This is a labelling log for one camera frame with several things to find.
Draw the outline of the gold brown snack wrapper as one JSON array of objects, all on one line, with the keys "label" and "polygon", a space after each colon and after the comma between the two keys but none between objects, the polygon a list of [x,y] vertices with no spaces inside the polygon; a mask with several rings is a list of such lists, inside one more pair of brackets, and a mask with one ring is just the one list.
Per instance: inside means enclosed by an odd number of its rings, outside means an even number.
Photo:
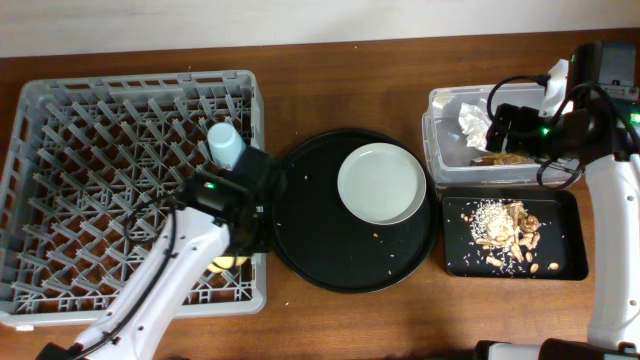
[{"label": "gold brown snack wrapper", "polygon": [[530,163],[530,160],[528,158],[510,153],[485,155],[474,158],[470,161],[471,166],[503,166],[520,165],[526,163]]}]

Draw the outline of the white tissue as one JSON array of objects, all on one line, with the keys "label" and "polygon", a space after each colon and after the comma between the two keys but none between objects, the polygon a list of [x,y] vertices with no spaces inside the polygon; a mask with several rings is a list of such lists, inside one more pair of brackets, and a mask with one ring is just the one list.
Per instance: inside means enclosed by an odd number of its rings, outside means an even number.
[{"label": "white tissue", "polygon": [[466,136],[466,146],[486,152],[486,135],[491,125],[487,114],[476,105],[462,103],[458,123]]}]

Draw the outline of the light blue plastic cup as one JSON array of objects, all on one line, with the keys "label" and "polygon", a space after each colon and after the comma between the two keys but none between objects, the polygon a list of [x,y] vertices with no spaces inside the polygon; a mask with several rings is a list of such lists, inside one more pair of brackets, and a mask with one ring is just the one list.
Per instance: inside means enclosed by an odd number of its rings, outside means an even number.
[{"label": "light blue plastic cup", "polygon": [[246,149],[235,127],[227,122],[213,125],[207,132],[207,142],[214,164],[232,170]]}]

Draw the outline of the yellow bowl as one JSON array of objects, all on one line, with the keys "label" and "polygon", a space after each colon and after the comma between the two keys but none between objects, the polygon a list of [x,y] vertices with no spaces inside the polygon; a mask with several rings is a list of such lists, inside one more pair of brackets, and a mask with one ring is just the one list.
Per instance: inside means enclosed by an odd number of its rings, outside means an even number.
[{"label": "yellow bowl", "polygon": [[245,256],[221,256],[215,258],[208,266],[207,270],[211,273],[222,273],[224,271],[232,271],[241,267],[249,257]]}]

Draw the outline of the rice and peanut food scraps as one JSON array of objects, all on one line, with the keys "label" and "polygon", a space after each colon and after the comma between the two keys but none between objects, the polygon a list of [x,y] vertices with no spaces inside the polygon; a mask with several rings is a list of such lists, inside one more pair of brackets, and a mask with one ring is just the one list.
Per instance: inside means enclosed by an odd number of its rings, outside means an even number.
[{"label": "rice and peanut food scraps", "polygon": [[462,265],[465,271],[485,271],[490,276],[536,277],[544,270],[560,270],[557,262],[540,258],[541,230],[547,226],[523,202],[482,199],[465,204]]}]

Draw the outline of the white round plate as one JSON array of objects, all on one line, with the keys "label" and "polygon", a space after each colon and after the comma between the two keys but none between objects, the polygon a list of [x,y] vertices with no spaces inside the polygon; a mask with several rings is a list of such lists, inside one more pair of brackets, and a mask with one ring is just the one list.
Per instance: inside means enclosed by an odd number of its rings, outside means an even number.
[{"label": "white round plate", "polygon": [[394,225],[409,219],[426,198],[427,179],[419,161],[404,148],[370,143],[352,151],[337,175],[339,197],[358,219]]}]

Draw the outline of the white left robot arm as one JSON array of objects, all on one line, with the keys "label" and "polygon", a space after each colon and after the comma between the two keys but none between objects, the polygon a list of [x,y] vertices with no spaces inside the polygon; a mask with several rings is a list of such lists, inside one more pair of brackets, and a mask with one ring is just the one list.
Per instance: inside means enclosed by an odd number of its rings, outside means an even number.
[{"label": "white left robot arm", "polygon": [[266,250],[265,212],[284,192],[284,174],[248,147],[231,170],[195,173],[162,196],[170,214],[152,249],[117,298],[74,345],[48,343],[41,359],[150,359],[199,277],[223,255]]}]

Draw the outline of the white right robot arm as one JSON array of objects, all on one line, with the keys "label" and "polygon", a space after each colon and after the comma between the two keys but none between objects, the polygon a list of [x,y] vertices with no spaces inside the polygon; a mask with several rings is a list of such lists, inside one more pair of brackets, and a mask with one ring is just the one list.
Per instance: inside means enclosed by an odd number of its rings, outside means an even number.
[{"label": "white right robot arm", "polygon": [[545,89],[541,109],[487,107],[487,150],[523,155],[547,168],[575,159],[593,205],[596,288],[585,342],[481,341],[478,359],[636,359],[639,356],[639,123],[618,104],[633,87],[637,49],[596,41],[578,46],[555,72],[534,75]]}]

